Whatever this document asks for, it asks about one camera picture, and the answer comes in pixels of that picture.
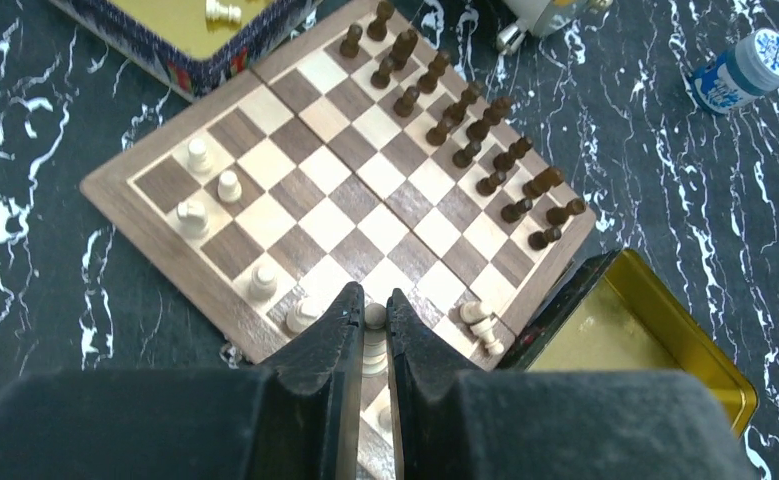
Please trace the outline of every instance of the marble table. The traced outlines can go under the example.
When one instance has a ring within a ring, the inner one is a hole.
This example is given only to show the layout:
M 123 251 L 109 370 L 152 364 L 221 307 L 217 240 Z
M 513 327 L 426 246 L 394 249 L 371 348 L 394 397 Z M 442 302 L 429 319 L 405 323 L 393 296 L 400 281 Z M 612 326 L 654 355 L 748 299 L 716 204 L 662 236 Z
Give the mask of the marble table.
M 591 201 L 581 256 L 640 251 L 754 382 L 742 444 L 779 478 L 779 93 L 714 118 L 682 87 L 726 42 L 779 29 L 779 3 L 624 3 L 507 58 L 497 2 L 397 5 L 516 99 L 514 124 Z M 77 188 L 186 106 L 47 2 L 0 1 L 0 389 L 58 367 L 228 367 L 221 335 Z

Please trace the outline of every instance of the brown chess piece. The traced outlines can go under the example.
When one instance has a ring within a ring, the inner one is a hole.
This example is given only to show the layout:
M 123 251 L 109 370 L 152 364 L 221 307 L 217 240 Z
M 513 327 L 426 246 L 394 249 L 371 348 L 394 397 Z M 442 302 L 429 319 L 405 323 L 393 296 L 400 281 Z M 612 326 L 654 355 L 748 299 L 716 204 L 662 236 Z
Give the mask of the brown chess piece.
M 460 99 L 456 103 L 452 103 L 445 109 L 442 115 L 448 115 L 457 122 L 457 125 L 463 123 L 466 118 L 466 110 L 472 106 L 480 98 L 480 92 L 483 91 L 483 85 L 479 82 L 471 82 L 463 93 L 460 94 Z
M 433 93 L 439 78 L 445 75 L 448 65 L 451 64 L 451 54 L 445 50 L 439 50 L 433 60 L 427 64 L 427 72 L 419 77 L 416 85 L 422 93 Z
M 533 208 L 533 200 L 523 198 L 516 203 L 506 205 L 501 209 L 501 218 L 507 223 L 515 223 Z
M 418 33 L 412 28 L 398 35 L 392 44 L 392 50 L 389 51 L 389 56 L 395 61 L 395 70 L 403 70 L 407 66 L 407 60 L 412 56 L 417 43 Z
M 507 181 L 506 173 L 495 172 L 492 175 L 489 175 L 483 180 L 477 182 L 475 188 L 477 189 L 477 193 L 481 194 L 484 197 L 488 197 L 489 195 L 495 193 L 495 190 L 497 190 L 498 187 L 500 185 L 503 185 L 504 182 L 506 181 Z
M 545 212 L 545 219 L 555 227 L 566 223 L 569 217 L 580 215 L 586 211 L 586 202 L 579 198 L 570 200 L 565 207 L 553 207 Z
M 533 180 L 522 185 L 522 193 L 527 198 L 539 198 L 548 190 L 560 186 L 565 181 L 566 177 L 562 170 L 557 167 L 548 167 L 533 177 Z
M 489 135 L 489 129 L 501 123 L 510 113 L 513 101 L 510 97 L 498 97 L 483 111 L 483 118 L 472 123 L 466 129 L 466 136 L 471 140 L 482 142 Z
M 495 170 L 509 172 L 516 165 L 516 161 L 524 157 L 531 148 L 532 143 L 527 138 L 521 137 L 510 144 L 506 152 L 499 153 L 492 160 L 492 165 L 495 167 Z
M 395 14 L 395 6 L 386 0 L 377 4 L 377 18 L 366 27 L 366 35 L 375 42 L 382 42 L 386 38 L 386 22 Z
M 451 133 L 451 129 L 456 126 L 457 124 L 454 123 L 454 120 L 448 117 L 443 117 L 442 120 L 439 120 L 439 123 L 437 123 L 435 127 L 427 131 L 424 139 L 427 140 L 427 143 L 433 145 L 434 147 L 438 147 L 439 145 L 445 143 L 445 140 L 448 139 L 448 134 Z
M 563 238 L 563 232 L 558 227 L 551 227 L 544 232 L 533 232 L 527 237 L 527 244 L 534 250 L 544 250 L 548 245 Z
M 466 168 L 474 161 L 474 156 L 480 153 L 480 142 L 475 140 L 470 141 L 465 148 L 461 148 L 454 153 L 451 157 L 451 161 L 457 168 Z
M 387 56 L 380 61 L 380 65 L 377 66 L 377 70 L 371 74 L 371 84 L 375 88 L 384 89 L 389 86 L 389 75 L 392 74 L 392 70 L 395 68 L 395 61 L 392 57 Z
M 345 39 L 339 44 L 339 53 L 346 58 L 355 58 L 360 53 L 360 39 L 362 38 L 362 27 L 356 23 L 348 27 L 348 33 Z
M 399 117 L 409 117 L 415 109 L 415 102 L 418 100 L 418 96 L 419 92 L 415 86 L 407 87 L 407 89 L 404 90 L 404 94 L 401 95 L 399 99 L 395 100 L 395 105 L 392 107 L 392 110 L 394 110 Z

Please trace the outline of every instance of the wooden chessboard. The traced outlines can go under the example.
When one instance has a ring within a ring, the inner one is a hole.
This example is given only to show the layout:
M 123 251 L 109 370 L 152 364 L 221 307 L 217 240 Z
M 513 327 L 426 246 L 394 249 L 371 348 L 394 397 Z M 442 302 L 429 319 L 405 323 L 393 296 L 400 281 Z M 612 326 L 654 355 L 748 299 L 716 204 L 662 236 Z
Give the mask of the wooden chessboard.
M 472 167 L 455 167 L 451 156 L 468 142 L 466 126 L 488 105 L 481 99 L 444 145 L 429 145 L 425 133 L 467 86 L 453 69 L 434 93 L 421 95 L 413 115 L 395 115 L 394 101 L 436 52 L 420 39 L 389 87 L 375 89 L 372 72 L 410 24 L 396 12 L 387 38 L 363 35 L 354 59 L 342 57 L 338 44 L 352 23 L 365 29 L 376 4 L 348 3 L 93 172 L 81 190 L 253 362 L 292 338 L 285 316 L 299 299 L 329 304 L 353 280 L 380 303 L 401 288 L 437 334 L 492 369 L 500 356 L 487 354 L 457 307 L 491 304 L 495 335 L 509 348 L 595 214 L 571 218 L 560 241 L 531 250 L 527 237 L 547 226 L 545 212 L 576 194 L 563 184 L 522 221 L 504 222 L 500 209 L 547 165 L 531 151 L 503 188 L 480 196 L 475 183 L 520 135 L 502 122 Z M 197 137 L 214 161 L 203 175 L 186 166 L 187 144 Z M 217 200 L 224 170 L 241 180 L 234 204 Z M 209 213 L 203 238 L 180 233 L 175 209 L 187 199 Z M 276 266 L 279 276 L 274 297 L 257 303 L 246 289 L 260 263 Z M 388 402 L 385 373 L 363 379 L 359 460 L 377 478 L 394 476 L 391 432 L 377 421 Z

